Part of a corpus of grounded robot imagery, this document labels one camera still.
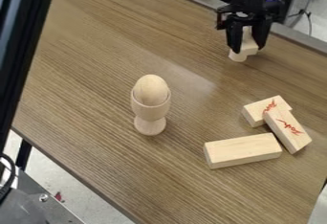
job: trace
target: black cable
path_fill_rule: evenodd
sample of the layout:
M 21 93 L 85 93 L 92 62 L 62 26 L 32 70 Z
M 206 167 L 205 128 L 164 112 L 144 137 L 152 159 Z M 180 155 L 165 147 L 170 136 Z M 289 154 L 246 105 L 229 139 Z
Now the black cable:
M 13 183 L 14 177 L 16 176 L 16 166 L 15 166 L 13 160 L 6 154 L 3 154 L 3 153 L 0 154 L 0 158 L 4 158 L 11 165 L 11 176 L 8 179 L 8 181 L 4 184 L 4 186 L 0 189 L 0 204 L 1 204 L 2 201 L 5 199 L 5 197 L 11 190 L 11 185 Z
M 301 10 L 299 10 L 298 13 L 290 14 L 288 16 L 288 18 L 299 16 L 299 15 L 303 15 L 303 14 L 305 14 L 307 16 L 307 18 L 308 18 L 308 22 L 309 22 L 309 36 L 311 36 L 312 33 L 313 33 L 313 22 L 311 20 L 311 13 L 310 12 L 307 12 L 307 11 L 301 9 Z
M 313 33 L 313 22 L 311 21 L 311 13 L 310 12 L 304 12 L 305 15 L 308 17 L 308 22 L 309 22 L 309 36 Z

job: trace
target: wood grain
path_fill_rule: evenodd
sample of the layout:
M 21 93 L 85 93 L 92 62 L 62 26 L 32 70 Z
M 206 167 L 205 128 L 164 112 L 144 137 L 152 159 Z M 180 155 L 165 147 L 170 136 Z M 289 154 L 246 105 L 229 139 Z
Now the wood grain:
M 327 173 L 327 59 L 271 36 L 234 63 L 214 25 L 186 0 L 54 0 L 14 130 L 138 223 L 306 223 Z M 146 74 L 173 98 L 153 138 L 130 108 Z M 315 143 L 209 170 L 204 142 L 270 131 L 240 111 L 276 94 Z

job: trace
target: wooden blocks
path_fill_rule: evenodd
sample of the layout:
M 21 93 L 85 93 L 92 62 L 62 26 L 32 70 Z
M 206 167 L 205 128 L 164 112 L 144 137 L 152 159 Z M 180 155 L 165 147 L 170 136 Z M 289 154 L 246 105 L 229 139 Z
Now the wooden blocks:
M 301 124 L 287 109 L 276 107 L 265 112 L 264 119 L 291 154 L 296 153 L 312 141 Z
M 204 152 L 211 169 L 274 159 L 282 149 L 272 133 L 205 143 Z
M 292 108 L 280 97 L 245 105 L 242 114 L 252 127 L 264 123 L 291 154 L 298 152 L 312 139 L 291 113 Z M 272 133 L 205 143 L 204 152 L 211 169 L 224 168 L 281 155 L 282 148 Z
M 232 49 L 230 49 L 229 58 L 236 62 L 243 62 L 248 58 L 248 56 L 256 55 L 258 50 L 259 47 L 252 37 L 250 27 L 244 27 L 240 53 L 236 54 Z
M 247 119 L 252 127 L 257 127 L 265 123 L 263 114 L 275 107 L 280 107 L 283 110 L 291 111 L 292 108 L 282 99 L 281 96 L 257 101 L 245 105 L 242 110 L 243 116 Z

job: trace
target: metal table leg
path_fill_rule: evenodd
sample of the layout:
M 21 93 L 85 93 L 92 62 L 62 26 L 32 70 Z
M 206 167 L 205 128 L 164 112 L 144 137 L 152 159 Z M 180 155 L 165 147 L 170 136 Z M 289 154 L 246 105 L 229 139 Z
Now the metal table leg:
M 28 142 L 23 140 L 20 145 L 19 152 L 16 159 L 16 165 L 23 171 L 25 171 L 26 169 L 26 165 L 29 161 L 31 150 L 32 150 L 32 146 Z

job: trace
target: wooden block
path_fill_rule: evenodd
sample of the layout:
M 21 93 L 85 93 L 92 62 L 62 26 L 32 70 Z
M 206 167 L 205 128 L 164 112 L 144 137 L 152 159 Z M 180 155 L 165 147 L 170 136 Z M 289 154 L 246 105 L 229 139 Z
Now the wooden block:
M 312 141 L 301 124 L 287 109 L 276 107 L 265 112 L 264 119 L 280 142 L 292 154 Z
M 289 111 L 292 110 L 281 96 L 275 96 L 245 105 L 242 109 L 242 114 L 252 127 L 257 127 L 265 124 L 263 114 L 275 107 L 282 107 L 282 109 Z
M 264 133 L 205 143 L 204 152 L 213 169 L 278 158 L 282 148 L 272 133 Z

